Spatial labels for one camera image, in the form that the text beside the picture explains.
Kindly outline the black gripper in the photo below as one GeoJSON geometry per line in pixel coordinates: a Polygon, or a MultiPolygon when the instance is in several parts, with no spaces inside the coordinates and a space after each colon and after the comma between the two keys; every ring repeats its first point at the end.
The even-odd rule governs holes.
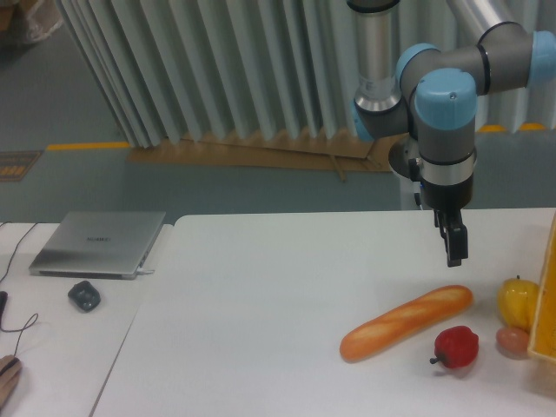
{"type": "Polygon", "coordinates": [[[455,164],[437,164],[424,158],[408,161],[409,178],[419,182],[423,200],[434,209],[434,226],[447,250],[448,267],[458,267],[468,258],[467,227],[460,209],[465,207],[473,194],[474,157],[455,164]],[[443,212],[454,211],[446,217],[443,212]]]}

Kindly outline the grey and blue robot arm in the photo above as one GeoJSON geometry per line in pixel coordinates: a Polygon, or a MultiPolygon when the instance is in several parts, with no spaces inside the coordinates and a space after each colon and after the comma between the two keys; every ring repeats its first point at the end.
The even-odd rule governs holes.
{"type": "Polygon", "coordinates": [[[468,257],[462,209],[473,194],[475,117],[481,96],[532,87],[555,77],[555,35],[527,32],[501,1],[452,1],[456,21],[473,39],[448,52],[430,43],[396,46],[396,1],[352,1],[359,87],[354,117],[371,139],[407,133],[414,152],[391,155],[391,167],[419,185],[434,212],[447,264],[468,257]]]}

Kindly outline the person's hand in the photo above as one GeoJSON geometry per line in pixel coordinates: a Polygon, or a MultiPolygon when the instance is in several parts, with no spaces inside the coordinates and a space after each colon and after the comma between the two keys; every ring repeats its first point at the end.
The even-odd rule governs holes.
{"type": "Polygon", "coordinates": [[[15,387],[23,369],[22,362],[14,355],[6,355],[1,359],[0,406],[3,407],[15,387]]]}

